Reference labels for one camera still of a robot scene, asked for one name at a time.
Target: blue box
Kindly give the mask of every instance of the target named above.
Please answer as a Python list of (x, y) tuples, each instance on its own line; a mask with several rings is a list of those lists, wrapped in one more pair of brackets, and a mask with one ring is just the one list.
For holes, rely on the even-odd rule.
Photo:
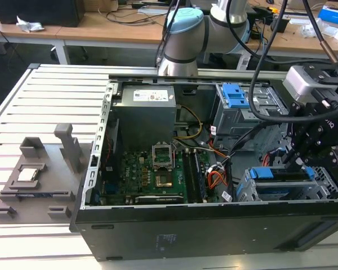
[(329, 21), (330, 23), (338, 24), (338, 10), (330, 9), (328, 6), (323, 7), (318, 17), (323, 21)]

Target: expansion slot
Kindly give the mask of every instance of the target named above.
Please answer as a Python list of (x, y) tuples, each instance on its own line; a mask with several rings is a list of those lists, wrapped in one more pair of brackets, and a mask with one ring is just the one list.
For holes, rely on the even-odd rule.
[(195, 153), (188, 153), (184, 150), (182, 153), (188, 203), (202, 203), (203, 199), (199, 185), (201, 179), (198, 179), (198, 172), (200, 173), (200, 169), (197, 160), (195, 159)]

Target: label sticker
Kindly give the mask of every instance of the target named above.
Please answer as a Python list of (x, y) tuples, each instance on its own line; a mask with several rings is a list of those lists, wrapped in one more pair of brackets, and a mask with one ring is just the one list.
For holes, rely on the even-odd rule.
[(167, 90), (135, 90), (134, 101), (169, 101)]
[(223, 191), (223, 194), (221, 195), (224, 200), (226, 200), (228, 203), (230, 203), (232, 201), (232, 197), (226, 192), (226, 191)]
[(211, 125), (211, 126), (210, 126), (210, 132), (211, 132), (211, 134), (212, 134), (213, 136), (216, 136), (216, 126)]

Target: yellow wire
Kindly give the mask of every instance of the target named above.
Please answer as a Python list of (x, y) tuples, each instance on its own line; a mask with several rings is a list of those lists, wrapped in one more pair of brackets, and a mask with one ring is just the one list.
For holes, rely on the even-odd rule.
[(203, 130), (203, 123), (201, 122), (201, 120), (199, 119), (199, 117), (197, 117), (197, 115), (188, 107), (181, 105), (181, 107), (187, 109), (189, 112), (191, 112), (191, 114), (194, 115), (195, 118), (197, 118), (198, 123), (199, 123), (199, 130), (197, 132), (197, 134), (194, 135), (190, 135), (190, 136), (183, 136), (183, 137), (173, 137), (174, 139), (180, 139), (180, 140), (187, 140), (187, 139), (193, 139), (196, 138), (197, 136), (199, 136), (199, 134), (202, 132)]

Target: motherboard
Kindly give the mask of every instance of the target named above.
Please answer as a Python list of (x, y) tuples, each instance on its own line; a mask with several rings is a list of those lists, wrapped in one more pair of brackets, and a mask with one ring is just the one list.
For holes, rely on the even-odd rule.
[(164, 148), (156, 151), (126, 151), (120, 161), (119, 181), (103, 181), (101, 203), (138, 205), (217, 202), (216, 194), (207, 187), (205, 172), (209, 166), (208, 153), (205, 151), (168, 152)]

